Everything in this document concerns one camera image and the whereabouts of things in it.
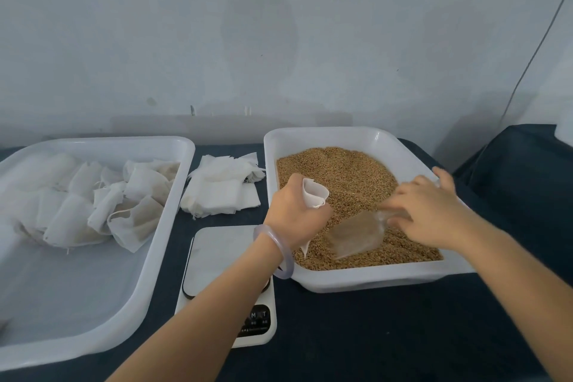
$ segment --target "white wall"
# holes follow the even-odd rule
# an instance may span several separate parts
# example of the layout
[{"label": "white wall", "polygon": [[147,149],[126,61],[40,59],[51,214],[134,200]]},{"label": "white wall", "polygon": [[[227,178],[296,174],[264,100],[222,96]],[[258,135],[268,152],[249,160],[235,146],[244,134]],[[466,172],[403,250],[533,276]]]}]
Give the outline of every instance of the white wall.
[{"label": "white wall", "polygon": [[508,109],[509,124],[555,124],[573,108],[573,0],[565,0]]},{"label": "white wall", "polygon": [[493,134],[558,3],[0,0],[0,144],[370,125],[453,166]]}]

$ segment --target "hand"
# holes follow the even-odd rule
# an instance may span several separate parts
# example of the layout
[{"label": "hand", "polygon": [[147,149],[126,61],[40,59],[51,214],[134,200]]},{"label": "hand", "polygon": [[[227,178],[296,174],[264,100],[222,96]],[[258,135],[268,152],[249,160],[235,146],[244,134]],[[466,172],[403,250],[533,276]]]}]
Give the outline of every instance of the hand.
[{"label": "hand", "polygon": [[325,204],[308,208],[303,200],[303,176],[293,174],[288,183],[273,195],[265,224],[284,239],[294,251],[325,227],[332,216],[332,207]]},{"label": "hand", "polygon": [[424,176],[402,183],[380,205],[385,209],[404,209],[410,216],[395,216],[388,225],[401,229],[411,240],[443,249],[460,251],[473,231],[489,224],[458,201],[454,179],[447,171],[434,167],[440,187]]}]

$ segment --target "black control panel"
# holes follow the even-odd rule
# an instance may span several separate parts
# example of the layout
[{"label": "black control panel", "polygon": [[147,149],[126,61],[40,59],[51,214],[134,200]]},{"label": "black control panel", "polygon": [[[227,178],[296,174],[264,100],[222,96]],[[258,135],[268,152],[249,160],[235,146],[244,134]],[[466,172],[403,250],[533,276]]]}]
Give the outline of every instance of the black control panel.
[{"label": "black control panel", "polygon": [[270,311],[266,305],[255,305],[245,320],[238,337],[261,335],[270,328]]}]

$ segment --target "person's left arm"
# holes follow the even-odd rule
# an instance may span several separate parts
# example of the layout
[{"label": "person's left arm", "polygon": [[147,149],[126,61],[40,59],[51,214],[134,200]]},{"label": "person's left arm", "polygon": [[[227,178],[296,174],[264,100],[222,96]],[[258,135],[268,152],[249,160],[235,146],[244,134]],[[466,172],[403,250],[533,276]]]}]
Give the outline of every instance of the person's left arm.
[{"label": "person's left arm", "polygon": [[[269,225],[290,248],[326,225],[329,205],[308,209],[301,175],[275,193]],[[283,261],[276,243],[261,234],[217,279],[137,349],[108,382],[213,381],[270,276]]]}]

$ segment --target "person's left hand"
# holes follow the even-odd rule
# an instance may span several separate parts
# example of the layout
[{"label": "person's left hand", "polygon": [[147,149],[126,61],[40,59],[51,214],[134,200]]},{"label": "person's left hand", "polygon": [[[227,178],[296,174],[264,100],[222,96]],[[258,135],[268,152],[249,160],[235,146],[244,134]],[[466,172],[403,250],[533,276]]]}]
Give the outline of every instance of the person's left hand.
[{"label": "person's left hand", "polygon": [[303,176],[293,174],[273,195],[264,224],[270,226],[291,250],[304,245],[326,226],[332,207],[309,208],[303,200]]}]

